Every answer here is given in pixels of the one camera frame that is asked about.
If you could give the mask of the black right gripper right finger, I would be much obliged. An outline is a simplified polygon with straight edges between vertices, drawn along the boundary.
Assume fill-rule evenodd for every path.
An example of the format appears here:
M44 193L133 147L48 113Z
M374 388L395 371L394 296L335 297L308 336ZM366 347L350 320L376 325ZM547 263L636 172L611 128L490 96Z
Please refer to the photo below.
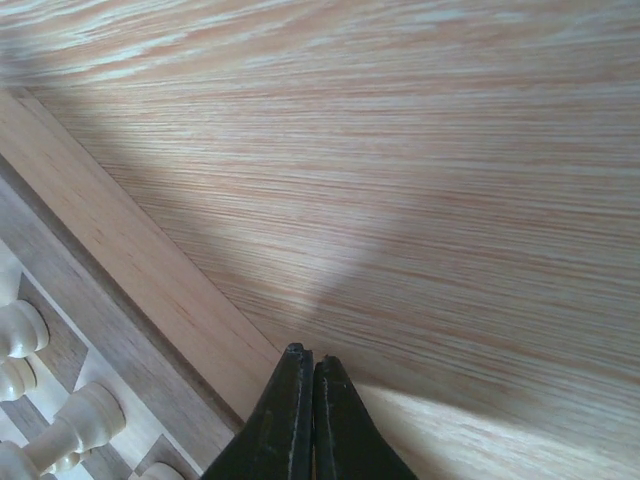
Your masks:
M313 384L318 479L414 479L376 428L341 361L316 364Z

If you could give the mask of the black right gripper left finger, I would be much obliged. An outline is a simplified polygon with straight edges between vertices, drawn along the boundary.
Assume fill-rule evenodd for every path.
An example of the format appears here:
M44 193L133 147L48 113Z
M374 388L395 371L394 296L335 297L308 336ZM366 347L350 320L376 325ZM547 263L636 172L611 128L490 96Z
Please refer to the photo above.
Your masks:
M244 427L202 477L309 479L313 370L313 353L288 345Z

